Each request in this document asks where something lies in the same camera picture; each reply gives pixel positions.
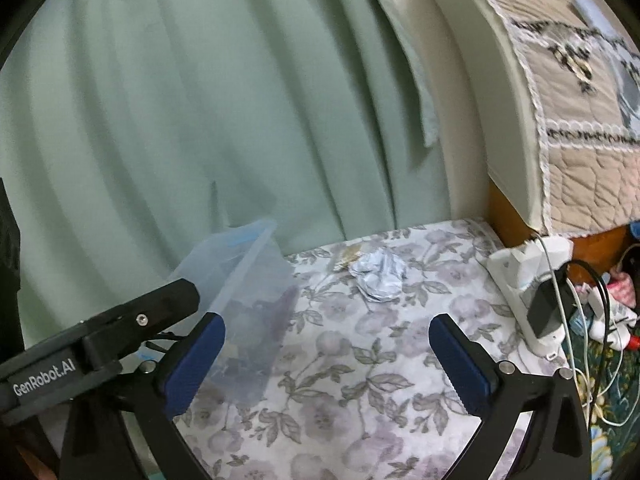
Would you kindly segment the small gold hair clip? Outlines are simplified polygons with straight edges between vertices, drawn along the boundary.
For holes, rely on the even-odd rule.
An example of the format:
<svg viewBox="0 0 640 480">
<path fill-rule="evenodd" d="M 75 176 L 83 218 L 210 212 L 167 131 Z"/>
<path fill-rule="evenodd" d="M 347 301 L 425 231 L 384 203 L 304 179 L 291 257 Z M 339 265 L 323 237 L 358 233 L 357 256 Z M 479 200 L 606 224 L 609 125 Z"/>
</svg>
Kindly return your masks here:
<svg viewBox="0 0 640 480">
<path fill-rule="evenodd" d="M 349 267 L 358 261 L 368 248 L 367 243 L 354 243 L 341 245 L 330 263 L 330 270 L 334 273 L 347 271 Z"/>
</svg>

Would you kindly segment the quilted beige bed cover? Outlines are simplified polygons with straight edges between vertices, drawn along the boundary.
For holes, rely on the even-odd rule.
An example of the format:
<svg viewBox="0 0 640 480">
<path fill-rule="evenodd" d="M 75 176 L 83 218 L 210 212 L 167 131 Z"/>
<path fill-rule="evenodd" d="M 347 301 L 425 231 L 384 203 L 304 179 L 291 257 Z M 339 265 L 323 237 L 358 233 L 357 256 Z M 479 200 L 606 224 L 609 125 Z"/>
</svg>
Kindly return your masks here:
<svg viewBox="0 0 640 480">
<path fill-rule="evenodd" d="M 639 218 L 639 50 L 604 0 L 482 0 L 535 121 L 530 224 L 588 236 Z"/>
</svg>

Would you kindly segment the floral grey table cloth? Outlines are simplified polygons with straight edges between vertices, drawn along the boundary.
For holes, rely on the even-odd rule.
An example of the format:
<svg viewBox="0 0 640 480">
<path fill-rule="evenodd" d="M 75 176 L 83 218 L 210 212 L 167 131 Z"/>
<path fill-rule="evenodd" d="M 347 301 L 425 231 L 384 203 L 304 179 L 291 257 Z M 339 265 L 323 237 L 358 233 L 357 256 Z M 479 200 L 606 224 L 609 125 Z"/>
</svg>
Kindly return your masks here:
<svg viewBox="0 0 640 480">
<path fill-rule="evenodd" d="M 480 220 L 378 234 L 407 263 L 400 296 L 364 299 L 333 271 L 341 245 L 292 257 L 302 292 L 262 400 L 201 388 L 177 426 L 215 479 L 439 479 L 474 434 L 427 340 L 446 312 L 493 358 L 550 375 L 486 269 L 498 238 Z"/>
</svg>

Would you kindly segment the crumpled silver foil wrapper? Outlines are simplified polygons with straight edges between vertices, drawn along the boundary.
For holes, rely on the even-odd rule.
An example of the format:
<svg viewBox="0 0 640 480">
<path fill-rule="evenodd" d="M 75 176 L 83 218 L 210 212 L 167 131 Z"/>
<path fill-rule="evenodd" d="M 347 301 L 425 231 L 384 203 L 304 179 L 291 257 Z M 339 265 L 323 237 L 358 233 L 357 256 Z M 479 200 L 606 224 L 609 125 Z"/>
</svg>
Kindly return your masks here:
<svg viewBox="0 0 640 480">
<path fill-rule="evenodd" d="M 374 302 L 390 302 L 402 293 L 407 265 L 388 248 L 364 252 L 348 265 L 360 292 Z"/>
</svg>

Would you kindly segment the green curtain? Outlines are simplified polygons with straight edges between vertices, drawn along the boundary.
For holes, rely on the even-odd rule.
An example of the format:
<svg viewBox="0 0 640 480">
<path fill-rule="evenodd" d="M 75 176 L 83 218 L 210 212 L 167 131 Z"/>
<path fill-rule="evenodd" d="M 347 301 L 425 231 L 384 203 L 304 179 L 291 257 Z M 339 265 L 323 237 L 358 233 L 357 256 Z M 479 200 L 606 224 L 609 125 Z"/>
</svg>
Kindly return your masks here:
<svg viewBox="0 0 640 480">
<path fill-rule="evenodd" d="M 1 70 L 26 344 L 258 219 L 286 254 L 447 219 L 432 93 L 392 0 L 47 0 Z"/>
</svg>

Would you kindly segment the white power strip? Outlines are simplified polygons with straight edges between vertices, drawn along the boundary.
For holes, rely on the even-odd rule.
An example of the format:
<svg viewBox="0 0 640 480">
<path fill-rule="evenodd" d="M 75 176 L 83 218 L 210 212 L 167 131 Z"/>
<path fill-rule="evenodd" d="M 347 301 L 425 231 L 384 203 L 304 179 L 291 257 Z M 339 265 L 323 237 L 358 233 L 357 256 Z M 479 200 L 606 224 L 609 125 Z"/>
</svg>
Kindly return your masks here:
<svg viewBox="0 0 640 480">
<path fill-rule="evenodd" d="M 554 359 L 565 338 L 562 325 L 550 335 L 537 338 L 527 321 L 533 293 L 530 288 L 536 280 L 552 278 L 552 272 L 570 260 L 574 244 L 562 236 L 544 236 L 518 247 L 493 252 L 487 260 L 487 270 L 503 294 L 506 303 L 520 326 L 527 347 L 535 356 Z"/>
</svg>

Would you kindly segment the black charger plug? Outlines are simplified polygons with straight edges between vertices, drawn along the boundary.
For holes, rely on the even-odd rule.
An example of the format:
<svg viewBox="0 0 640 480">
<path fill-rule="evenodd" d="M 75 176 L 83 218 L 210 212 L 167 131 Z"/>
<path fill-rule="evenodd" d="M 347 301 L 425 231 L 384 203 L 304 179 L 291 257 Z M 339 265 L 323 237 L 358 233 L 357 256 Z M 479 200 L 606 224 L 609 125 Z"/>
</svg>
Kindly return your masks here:
<svg viewBox="0 0 640 480">
<path fill-rule="evenodd" d="M 550 335 L 563 325 L 560 309 L 563 309 L 566 320 L 570 320 L 574 308 L 573 295 L 567 285 L 565 269 L 554 272 L 561 301 L 556 298 L 552 278 L 534 281 L 530 288 L 533 293 L 529 303 L 527 321 L 537 338 Z"/>
</svg>

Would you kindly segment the clear plastic storage bin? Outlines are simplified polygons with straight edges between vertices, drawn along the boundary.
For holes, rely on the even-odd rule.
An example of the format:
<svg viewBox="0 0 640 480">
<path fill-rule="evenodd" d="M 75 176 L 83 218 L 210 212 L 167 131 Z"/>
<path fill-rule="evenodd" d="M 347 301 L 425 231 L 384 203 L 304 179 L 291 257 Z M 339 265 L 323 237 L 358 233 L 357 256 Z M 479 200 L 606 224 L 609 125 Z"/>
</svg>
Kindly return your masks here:
<svg viewBox="0 0 640 480">
<path fill-rule="evenodd" d="M 274 239 L 277 222 L 255 221 L 209 235 L 171 272 L 200 294 L 198 313 L 172 330 L 185 335 L 206 312 L 224 320 L 226 338 L 207 380 L 233 404 L 253 406 L 267 388 L 299 297 L 293 266 Z"/>
</svg>

